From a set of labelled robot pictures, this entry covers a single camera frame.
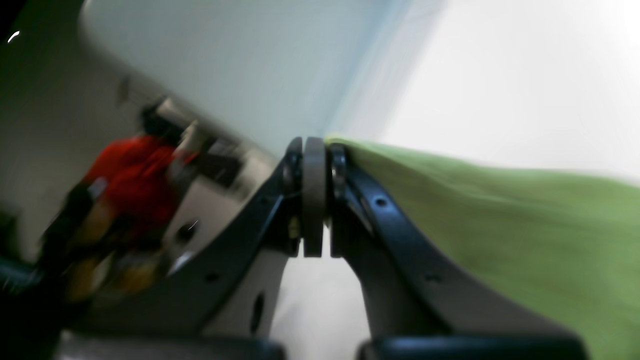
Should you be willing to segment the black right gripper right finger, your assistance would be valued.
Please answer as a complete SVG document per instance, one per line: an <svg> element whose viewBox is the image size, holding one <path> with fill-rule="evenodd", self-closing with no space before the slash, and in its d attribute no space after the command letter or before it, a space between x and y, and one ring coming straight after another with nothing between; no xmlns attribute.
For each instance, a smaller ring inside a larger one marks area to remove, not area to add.
<svg viewBox="0 0 640 360"><path fill-rule="evenodd" d="M344 145L327 146L331 251L357 276L370 340L359 360L586 360L578 335L469 275Z"/></svg>

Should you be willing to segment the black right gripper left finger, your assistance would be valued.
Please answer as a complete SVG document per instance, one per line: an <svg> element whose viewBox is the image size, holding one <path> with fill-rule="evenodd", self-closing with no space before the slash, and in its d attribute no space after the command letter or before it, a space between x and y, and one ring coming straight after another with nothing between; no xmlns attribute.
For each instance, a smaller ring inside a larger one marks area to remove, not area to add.
<svg viewBox="0 0 640 360"><path fill-rule="evenodd" d="M322 254L327 155L296 137L231 223L178 271L65 333L67 360L284 360L269 339L301 239Z"/></svg>

